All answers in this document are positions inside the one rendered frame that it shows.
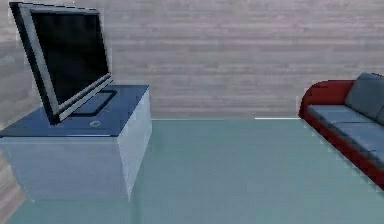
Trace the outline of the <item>black flat television set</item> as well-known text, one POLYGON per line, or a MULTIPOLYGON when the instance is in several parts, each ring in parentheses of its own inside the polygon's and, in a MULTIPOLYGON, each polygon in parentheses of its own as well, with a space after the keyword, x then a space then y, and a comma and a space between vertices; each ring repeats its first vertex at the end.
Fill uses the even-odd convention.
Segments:
POLYGON ((49 123, 75 116, 112 82, 100 12, 26 2, 9 7, 49 123))

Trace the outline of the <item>white cabinet with blue top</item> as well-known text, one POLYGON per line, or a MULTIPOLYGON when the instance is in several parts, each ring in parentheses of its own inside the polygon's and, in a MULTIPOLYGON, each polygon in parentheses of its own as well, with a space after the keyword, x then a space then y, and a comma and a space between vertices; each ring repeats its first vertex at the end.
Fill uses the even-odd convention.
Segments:
POLYGON ((128 199, 151 132, 149 87, 110 85, 57 125, 34 110, 0 150, 31 200, 128 199))

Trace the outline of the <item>red sofa with grey cushions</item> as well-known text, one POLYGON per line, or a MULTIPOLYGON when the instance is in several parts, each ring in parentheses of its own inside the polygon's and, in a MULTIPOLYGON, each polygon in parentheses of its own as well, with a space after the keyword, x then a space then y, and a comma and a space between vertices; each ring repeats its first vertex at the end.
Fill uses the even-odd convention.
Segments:
POLYGON ((384 191, 384 75, 317 82, 298 116, 384 191))

